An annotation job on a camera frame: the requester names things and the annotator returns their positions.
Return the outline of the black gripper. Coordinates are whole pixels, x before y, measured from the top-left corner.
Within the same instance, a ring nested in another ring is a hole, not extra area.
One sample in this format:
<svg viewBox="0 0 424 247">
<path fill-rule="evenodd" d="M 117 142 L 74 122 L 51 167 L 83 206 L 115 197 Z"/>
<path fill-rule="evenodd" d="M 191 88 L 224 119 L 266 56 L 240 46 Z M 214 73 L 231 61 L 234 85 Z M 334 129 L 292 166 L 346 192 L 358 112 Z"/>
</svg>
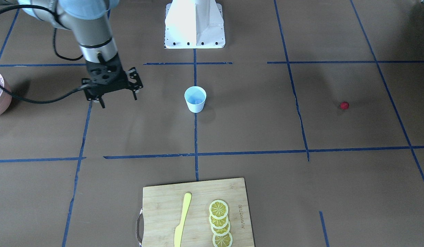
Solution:
<svg viewBox="0 0 424 247">
<path fill-rule="evenodd" d="M 83 90 L 85 97 L 89 101 L 97 100 L 102 108 L 106 108 L 102 99 L 104 94 L 127 89 L 132 91 L 136 101 L 138 90 L 143 88 L 136 67 L 125 71 L 119 54 L 103 63 L 86 61 L 85 67 L 90 76 L 82 79 L 82 85 L 85 86 Z"/>
</svg>

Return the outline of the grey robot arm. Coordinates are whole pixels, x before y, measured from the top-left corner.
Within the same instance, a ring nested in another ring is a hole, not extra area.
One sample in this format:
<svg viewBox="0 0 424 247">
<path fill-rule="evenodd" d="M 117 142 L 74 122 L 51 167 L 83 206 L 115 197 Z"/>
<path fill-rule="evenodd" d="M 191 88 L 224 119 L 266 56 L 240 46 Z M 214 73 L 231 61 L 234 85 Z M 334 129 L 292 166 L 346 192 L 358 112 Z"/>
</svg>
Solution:
<svg viewBox="0 0 424 247">
<path fill-rule="evenodd" d="M 122 89 L 132 91 L 136 98 L 143 84 L 135 67 L 123 69 L 107 16 L 118 0 L 18 0 L 16 3 L 36 19 L 73 32 L 89 74 L 88 78 L 82 78 L 79 88 L 87 100 L 99 101 L 104 107 L 102 96 Z"/>
</svg>

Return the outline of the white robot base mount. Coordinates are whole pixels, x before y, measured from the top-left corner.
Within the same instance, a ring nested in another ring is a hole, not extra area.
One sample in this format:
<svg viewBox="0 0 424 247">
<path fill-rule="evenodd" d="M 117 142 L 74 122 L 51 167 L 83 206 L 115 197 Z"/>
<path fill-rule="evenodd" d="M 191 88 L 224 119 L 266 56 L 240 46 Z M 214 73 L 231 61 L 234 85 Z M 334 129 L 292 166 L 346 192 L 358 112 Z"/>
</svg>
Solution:
<svg viewBox="0 0 424 247">
<path fill-rule="evenodd" d="M 222 5 L 215 0 L 173 0 L 166 5 L 166 49 L 220 49 L 226 45 Z"/>
</svg>

